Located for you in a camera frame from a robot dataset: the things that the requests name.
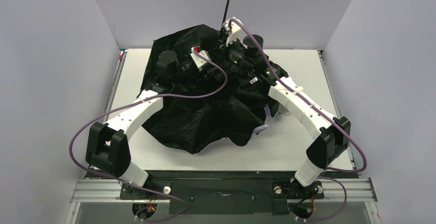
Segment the lilac folding umbrella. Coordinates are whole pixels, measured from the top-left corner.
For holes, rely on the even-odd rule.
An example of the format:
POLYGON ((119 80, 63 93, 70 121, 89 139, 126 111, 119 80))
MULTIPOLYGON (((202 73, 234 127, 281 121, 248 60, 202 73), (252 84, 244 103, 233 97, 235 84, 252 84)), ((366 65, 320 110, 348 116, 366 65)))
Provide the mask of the lilac folding umbrella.
POLYGON ((201 24, 153 42, 142 90, 200 96, 218 89, 228 78, 225 87, 210 97, 164 99, 163 108, 142 125, 162 145, 190 154, 223 138, 245 146, 253 134, 267 127, 265 109, 277 102, 268 96, 267 85, 250 82, 248 69, 225 59, 219 49, 221 36, 226 36, 223 26, 216 30, 201 24), (211 67, 201 78, 180 80, 178 62, 193 46, 208 52, 211 67))

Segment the pink umbrella case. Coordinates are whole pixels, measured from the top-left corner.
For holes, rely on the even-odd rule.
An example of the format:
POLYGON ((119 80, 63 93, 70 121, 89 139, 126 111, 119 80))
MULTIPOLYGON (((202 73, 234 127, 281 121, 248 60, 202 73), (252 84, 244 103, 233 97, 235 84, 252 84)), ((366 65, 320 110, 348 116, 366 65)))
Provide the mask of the pink umbrella case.
POLYGON ((273 118, 279 117, 279 116, 288 116, 289 111, 280 103, 275 103, 268 106, 270 116, 273 118))

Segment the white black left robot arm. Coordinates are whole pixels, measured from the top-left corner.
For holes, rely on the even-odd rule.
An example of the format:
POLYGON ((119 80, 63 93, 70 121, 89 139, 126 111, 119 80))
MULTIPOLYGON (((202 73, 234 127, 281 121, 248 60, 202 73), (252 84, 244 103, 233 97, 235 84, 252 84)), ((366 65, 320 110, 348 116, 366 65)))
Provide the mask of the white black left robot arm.
POLYGON ((200 96, 159 94, 151 89, 143 90, 133 103, 104 113, 107 116, 118 112, 117 116, 105 123, 98 120, 88 123, 90 129, 85 161, 102 170, 104 177, 112 177, 144 190, 149 174, 132 161, 129 139, 143 123, 163 108, 166 97, 202 99, 218 93, 227 82, 226 77, 218 89, 200 96))

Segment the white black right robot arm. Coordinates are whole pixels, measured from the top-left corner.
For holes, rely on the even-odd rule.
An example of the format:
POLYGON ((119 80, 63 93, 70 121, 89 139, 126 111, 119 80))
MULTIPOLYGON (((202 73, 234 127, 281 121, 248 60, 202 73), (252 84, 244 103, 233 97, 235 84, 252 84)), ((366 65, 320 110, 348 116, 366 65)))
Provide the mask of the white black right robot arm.
POLYGON ((251 83, 267 85, 268 96, 295 116, 314 139, 292 181, 299 190, 309 189, 348 149, 351 123, 346 117, 337 118, 316 104, 303 87, 268 58, 262 43, 259 35, 228 34, 220 37, 219 49, 237 66, 248 69, 251 83))

